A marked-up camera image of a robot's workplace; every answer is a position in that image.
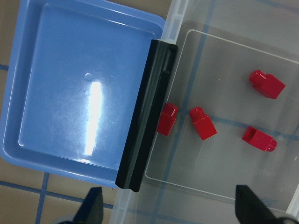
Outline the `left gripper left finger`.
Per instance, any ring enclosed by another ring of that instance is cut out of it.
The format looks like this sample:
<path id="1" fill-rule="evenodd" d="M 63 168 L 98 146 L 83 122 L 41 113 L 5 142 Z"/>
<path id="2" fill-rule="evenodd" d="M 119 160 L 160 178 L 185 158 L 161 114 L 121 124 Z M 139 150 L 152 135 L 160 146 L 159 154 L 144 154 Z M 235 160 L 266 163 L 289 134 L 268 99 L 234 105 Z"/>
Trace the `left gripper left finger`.
<path id="1" fill-rule="evenodd" d="M 101 224 L 103 217 L 102 187 L 90 188 L 73 221 L 76 224 Z"/>

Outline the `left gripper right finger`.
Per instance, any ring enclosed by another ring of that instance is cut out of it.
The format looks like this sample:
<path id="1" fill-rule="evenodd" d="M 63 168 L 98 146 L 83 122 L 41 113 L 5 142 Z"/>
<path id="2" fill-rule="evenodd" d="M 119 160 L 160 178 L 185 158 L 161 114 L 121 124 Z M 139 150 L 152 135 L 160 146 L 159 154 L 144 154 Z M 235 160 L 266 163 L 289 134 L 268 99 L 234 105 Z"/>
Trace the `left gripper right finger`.
<path id="1" fill-rule="evenodd" d="M 276 217 L 247 185 L 235 189 L 235 215 L 241 224 L 274 224 Z"/>

